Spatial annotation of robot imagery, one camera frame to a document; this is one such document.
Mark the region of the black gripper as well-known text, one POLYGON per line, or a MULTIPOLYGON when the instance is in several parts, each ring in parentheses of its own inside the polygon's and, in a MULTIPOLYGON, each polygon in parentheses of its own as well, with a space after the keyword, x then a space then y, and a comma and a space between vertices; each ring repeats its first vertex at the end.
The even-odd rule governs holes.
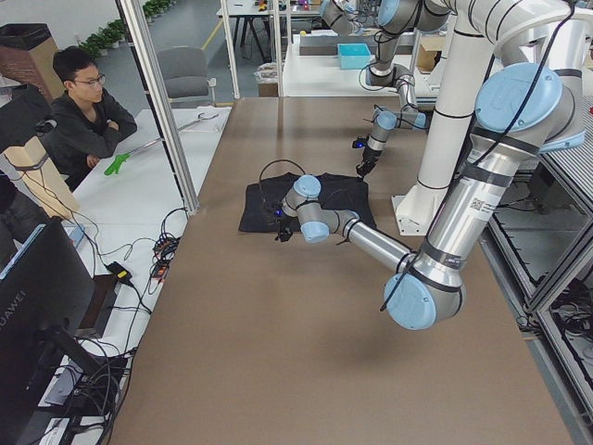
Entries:
POLYGON ((356 173, 358 176, 365 176, 369 174, 375 167, 375 163, 381 157, 380 150, 374 150, 366 146, 362 154, 362 163, 356 166, 356 173))
POLYGON ((283 217, 276 221, 277 235, 274 238, 275 241, 287 242, 293 235, 293 231, 290 227, 292 217, 283 217))

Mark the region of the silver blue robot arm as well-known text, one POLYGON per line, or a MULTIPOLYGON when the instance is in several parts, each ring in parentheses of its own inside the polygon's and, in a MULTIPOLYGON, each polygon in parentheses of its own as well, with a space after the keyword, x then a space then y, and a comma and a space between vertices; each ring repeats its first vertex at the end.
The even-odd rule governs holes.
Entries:
POLYGON ((379 6, 375 34, 377 43, 374 61, 367 66, 366 84, 371 87, 393 88, 399 95, 400 109, 396 112, 376 105, 372 115, 372 130, 364 138, 353 141, 362 150, 362 160, 356 167, 364 178, 381 157, 390 134, 396 128, 424 130, 425 114, 418 110, 413 70, 393 61, 399 37, 405 32, 435 32, 447 21, 450 10, 432 6, 428 1, 383 1, 379 6))
POLYGON ((400 228, 423 236, 417 250, 372 229, 351 210, 326 210, 319 180, 300 176, 277 210, 278 238, 298 223, 306 241, 341 235, 395 273, 383 310, 404 328, 426 329, 465 301, 461 269, 520 165, 583 144, 582 68, 592 12, 573 1, 384 1, 376 24, 372 86, 398 90, 402 110, 378 108, 359 174, 390 132, 415 110, 413 80, 393 58, 405 32, 455 24, 416 184, 397 206, 400 228))

